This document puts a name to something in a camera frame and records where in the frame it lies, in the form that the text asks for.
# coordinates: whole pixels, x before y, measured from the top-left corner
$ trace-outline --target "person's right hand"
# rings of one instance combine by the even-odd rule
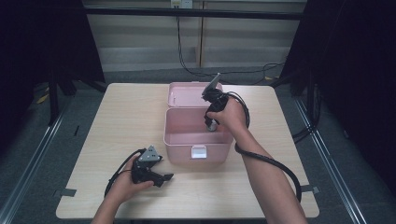
[[[218,120],[220,125],[224,125],[232,134],[247,128],[244,109],[233,97],[228,98],[224,110],[206,114],[211,119]]]

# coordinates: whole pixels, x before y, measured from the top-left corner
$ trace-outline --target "person's left hand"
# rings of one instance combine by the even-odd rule
[[[106,198],[111,198],[111,200],[114,200],[115,203],[122,204],[130,200],[138,191],[148,189],[154,185],[153,181],[134,184],[131,178],[131,169],[136,158],[137,156],[133,156],[128,160],[120,172],[119,177],[117,177],[117,179],[114,181],[114,184],[108,192]]]

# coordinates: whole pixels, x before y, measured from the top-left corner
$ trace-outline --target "black horizontal bar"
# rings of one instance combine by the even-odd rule
[[[146,8],[146,7],[36,7],[35,9],[56,13],[85,13],[91,15],[135,15],[169,17],[208,17],[299,21],[303,13],[231,11],[187,8]]]

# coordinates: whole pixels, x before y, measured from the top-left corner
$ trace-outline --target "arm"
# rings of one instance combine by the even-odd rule
[[[130,200],[138,191],[154,185],[152,181],[139,184],[134,184],[134,182],[132,182],[130,170],[132,169],[134,159],[136,159],[136,157],[132,157],[125,164],[122,173],[116,179],[107,196],[99,206],[92,220],[92,224],[113,223],[114,216],[122,203]]]
[[[229,99],[223,111],[208,112],[207,115],[227,127],[242,149],[272,158],[246,127],[242,106],[234,98]],[[283,171],[267,162],[247,156],[242,158],[250,185],[268,223],[306,223],[303,208]]]

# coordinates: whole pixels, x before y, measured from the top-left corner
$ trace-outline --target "hand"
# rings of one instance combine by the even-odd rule
[[[227,105],[220,112],[207,112],[208,117],[216,119],[224,125],[232,134],[246,129],[246,117],[242,105],[233,97],[228,98]]]
[[[122,204],[130,200],[140,190],[147,189],[154,185],[153,181],[134,184],[131,178],[131,169],[136,158],[137,156],[133,156],[128,160],[120,172],[119,177],[117,177],[117,179],[114,181],[114,184],[108,192],[106,198],[111,198],[116,203]]]

